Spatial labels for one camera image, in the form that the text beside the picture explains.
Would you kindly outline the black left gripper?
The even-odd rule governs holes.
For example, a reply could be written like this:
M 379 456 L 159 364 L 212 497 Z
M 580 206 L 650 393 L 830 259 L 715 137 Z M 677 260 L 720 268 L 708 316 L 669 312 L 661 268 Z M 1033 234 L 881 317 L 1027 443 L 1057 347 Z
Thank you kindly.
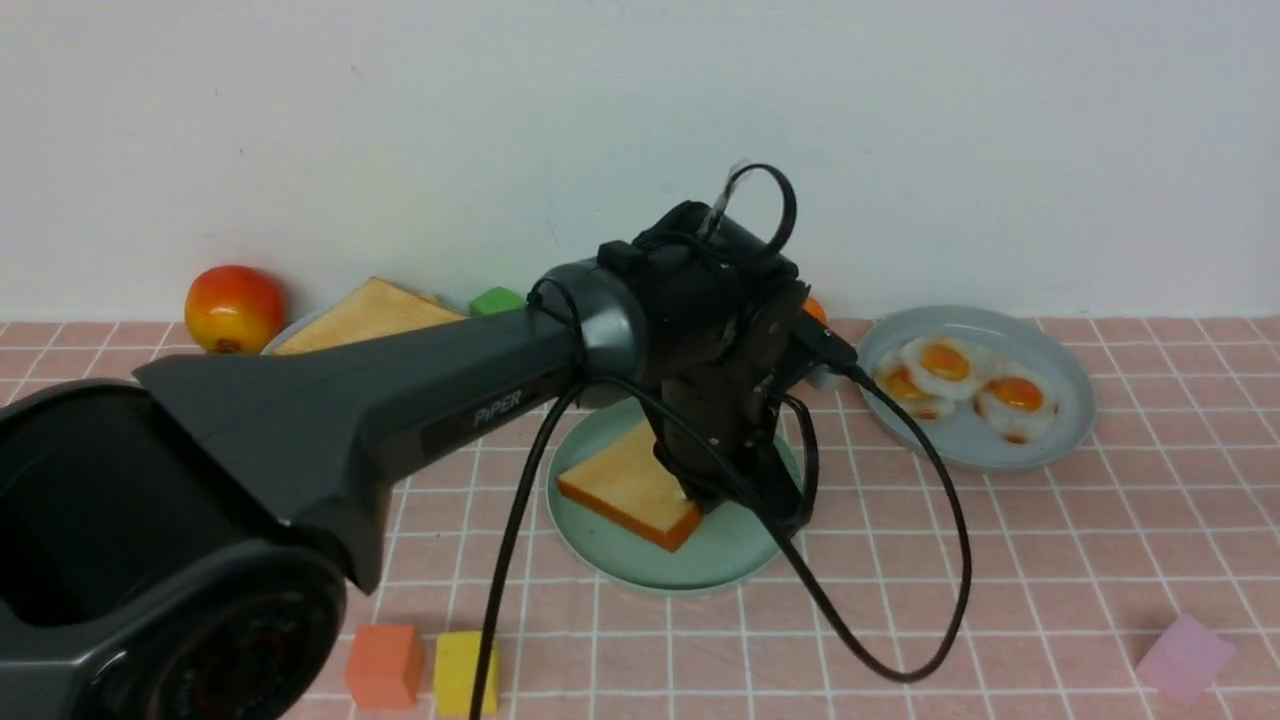
M 794 377 L 790 336 L 808 296 L 797 266 L 694 201 L 630 242 L 602 245 L 596 265 L 643 311 L 639 386 L 678 415 L 645 409 L 655 459 L 703 512 L 732 501 L 792 536 L 813 512 L 813 474 L 795 480 L 774 447 Z

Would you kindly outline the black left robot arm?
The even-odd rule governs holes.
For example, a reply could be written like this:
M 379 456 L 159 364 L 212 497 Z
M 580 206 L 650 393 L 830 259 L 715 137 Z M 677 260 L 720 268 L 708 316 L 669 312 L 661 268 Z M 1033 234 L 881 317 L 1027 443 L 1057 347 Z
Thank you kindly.
M 740 457 L 805 284 L 682 202 L 524 307 L 294 355 L 172 355 L 3 410 L 3 716 L 279 719 L 378 588 L 393 487 L 553 398 L 659 391 Z

